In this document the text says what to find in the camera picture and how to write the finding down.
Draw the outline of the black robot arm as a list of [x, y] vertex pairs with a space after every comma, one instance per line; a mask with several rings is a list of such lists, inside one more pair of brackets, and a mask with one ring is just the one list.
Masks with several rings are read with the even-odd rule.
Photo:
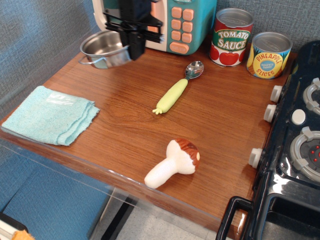
[[114, 8], [106, 7], [105, 28], [119, 33], [131, 60], [145, 53], [146, 41], [162, 43], [163, 22], [151, 15], [152, 0], [117, 0]]

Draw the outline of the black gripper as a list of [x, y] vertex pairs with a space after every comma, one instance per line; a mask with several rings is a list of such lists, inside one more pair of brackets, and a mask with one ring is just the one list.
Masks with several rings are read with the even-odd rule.
[[130, 58], [135, 61], [145, 53], [146, 41], [162, 43], [162, 21], [152, 16], [156, 0], [111, 0], [104, 5], [106, 28], [118, 32], [122, 46], [129, 45]]

